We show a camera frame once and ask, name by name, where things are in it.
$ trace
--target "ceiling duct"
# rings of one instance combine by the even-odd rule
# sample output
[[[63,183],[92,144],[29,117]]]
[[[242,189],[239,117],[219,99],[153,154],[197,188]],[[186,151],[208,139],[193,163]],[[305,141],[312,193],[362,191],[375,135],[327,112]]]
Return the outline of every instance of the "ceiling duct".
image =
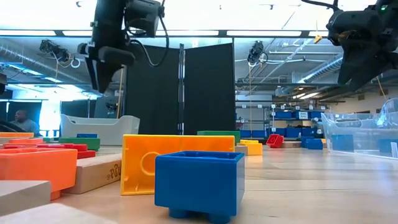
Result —
[[[325,77],[331,73],[335,73],[341,67],[343,63],[343,54],[339,54],[333,59],[319,65],[318,67],[314,68],[313,70],[303,74],[303,78],[298,81],[298,83],[312,83],[315,80]],[[281,90],[283,94],[289,94],[295,89],[294,86],[286,87]]]
[[[2,62],[21,63],[23,67],[44,74],[45,76],[49,76],[48,74],[55,74],[57,72],[55,59],[53,66],[47,65],[40,61],[44,60],[40,58],[40,56],[27,49],[18,51],[17,49],[20,48],[20,46],[9,40],[1,39],[0,58]],[[76,75],[64,72],[60,67],[58,68],[58,75],[77,82],[86,82],[80,78],[77,78]]]

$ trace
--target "orange plastic block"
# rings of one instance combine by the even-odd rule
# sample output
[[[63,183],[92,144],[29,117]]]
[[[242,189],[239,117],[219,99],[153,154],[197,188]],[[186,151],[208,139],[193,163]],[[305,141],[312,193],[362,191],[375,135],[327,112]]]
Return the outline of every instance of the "orange plastic block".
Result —
[[[121,195],[155,192],[155,158],[179,151],[235,151],[234,136],[123,136]]]
[[[32,138],[34,136],[33,133],[0,133],[0,137],[2,138]]]
[[[76,149],[23,148],[0,151],[0,180],[49,180],[51,199],[73,187]]]

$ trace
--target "clear plastic bin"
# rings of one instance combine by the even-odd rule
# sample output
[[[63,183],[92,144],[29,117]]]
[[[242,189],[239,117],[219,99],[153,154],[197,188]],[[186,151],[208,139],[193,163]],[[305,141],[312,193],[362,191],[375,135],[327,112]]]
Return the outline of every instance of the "clear plastic bin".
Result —
[[[329,150],[397,157],[398,98],[388,100],[379,114],[322,113]]]

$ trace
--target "wooden block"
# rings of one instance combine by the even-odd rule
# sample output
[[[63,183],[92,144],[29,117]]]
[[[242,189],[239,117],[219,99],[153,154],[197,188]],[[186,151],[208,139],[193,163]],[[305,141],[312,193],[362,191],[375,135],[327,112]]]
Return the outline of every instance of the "wooden block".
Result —
[[[82,194],[120,180],[121,153],[78,159],[76,164],[76,184],[62,190],[67,194]]]
[[[301,148],[301,142],[300,141],[284,141],[282,143],[282,148],[284,148],[284,149]]]
[[[116,224],[116,222],[82,212],[59,203],[51,203],[36,208],[0,217],[2,224],[71,224],[71,223],[101,223]]]
[[[0,180],[0,216],[46,205],[50,195],[49,181]]]
[[[235,146],[235,152],[243,152],[244,155],[247,156],[248,155],[248,147],[241,146],[241,145]]]

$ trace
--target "white plastic bin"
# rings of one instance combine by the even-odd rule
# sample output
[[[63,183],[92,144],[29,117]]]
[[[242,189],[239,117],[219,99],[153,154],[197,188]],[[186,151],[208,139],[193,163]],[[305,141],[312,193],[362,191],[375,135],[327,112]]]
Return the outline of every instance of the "white plastic bin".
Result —
[[[380,114],[322,114],[328,149],[393,157],[398,142],[398,98],[388,100]]]
[[[78,118],[61,114],[62,137],[77,134],[97,134],[103,146],[121,146],[123,134],[138,134],[139,118],[122,116],[119,119]]]

